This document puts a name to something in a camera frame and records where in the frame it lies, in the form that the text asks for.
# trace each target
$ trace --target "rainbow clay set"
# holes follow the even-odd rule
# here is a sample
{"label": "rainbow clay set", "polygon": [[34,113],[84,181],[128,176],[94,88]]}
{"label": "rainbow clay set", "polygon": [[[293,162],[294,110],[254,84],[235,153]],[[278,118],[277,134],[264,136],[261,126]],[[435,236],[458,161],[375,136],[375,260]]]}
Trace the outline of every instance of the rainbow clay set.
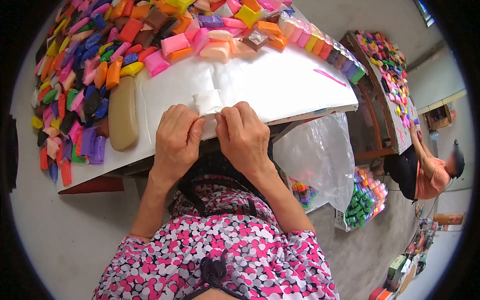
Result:
{"label": "rainbow clay set", "polygon": [[353,194],[345,212],[347,225],[364,227],[368,220],[385,209],[387,194],[385,184],[374,180],[368,167],[356,167]]}
{"label": "rainbow clay set", "polygon": [[317,195],[317,190],[311,186],[305,185],[289,177],[292,182],[292,192],[303,208],[309,208],[310,200]]}

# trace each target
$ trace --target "plastic bag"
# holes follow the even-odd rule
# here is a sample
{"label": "plastic bag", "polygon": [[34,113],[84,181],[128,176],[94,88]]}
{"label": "plastic bag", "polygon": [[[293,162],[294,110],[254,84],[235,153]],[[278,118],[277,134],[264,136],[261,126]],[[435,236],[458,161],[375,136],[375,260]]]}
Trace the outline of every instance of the plastic bag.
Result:
{"label": "plastic bag", "polygon": [[288,176],[315,188],[323,204],[346,211],[355,161],[345,113],[295,127],[273,145],[273,157]]}

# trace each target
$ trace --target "black pants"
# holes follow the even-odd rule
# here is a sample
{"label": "black pants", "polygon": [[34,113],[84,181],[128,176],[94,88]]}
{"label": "black pants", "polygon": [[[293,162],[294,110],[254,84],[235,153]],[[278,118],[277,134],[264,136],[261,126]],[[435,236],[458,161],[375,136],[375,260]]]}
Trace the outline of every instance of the black pants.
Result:
{"label": "black pants", "polygon": [[413,145],[401,155],[391,154],[385,156],[385,174],[390,174],[393,181],[398,183],[405,198],[410,200],[415,199],[418,161]]}

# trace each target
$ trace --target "brown clay package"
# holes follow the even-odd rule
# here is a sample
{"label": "brown clay package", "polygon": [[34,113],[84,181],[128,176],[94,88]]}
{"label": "brown clay package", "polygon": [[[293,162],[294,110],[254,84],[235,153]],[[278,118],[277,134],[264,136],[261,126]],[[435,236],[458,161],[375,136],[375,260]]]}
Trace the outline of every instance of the brown clay package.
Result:
{"label": "brown clay package", "polygon": [[112,148],[125,151],[138,141],[138,121],[135,103],[135,79],[120,78],[112,88],[108,102],[108,131]]}

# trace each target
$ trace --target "white basket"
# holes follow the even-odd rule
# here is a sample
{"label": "white basket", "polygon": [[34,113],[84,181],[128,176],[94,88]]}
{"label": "white basket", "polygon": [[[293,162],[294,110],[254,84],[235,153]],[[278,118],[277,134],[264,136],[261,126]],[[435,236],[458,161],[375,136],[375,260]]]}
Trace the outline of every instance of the white basket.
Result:
{"label": "white basket", "polygon": [[338,209],[335,210],[334,227],[345,230],[345,232],[349,232],[351,230],[350,226],[348,226],[345,222],[345,214]]}

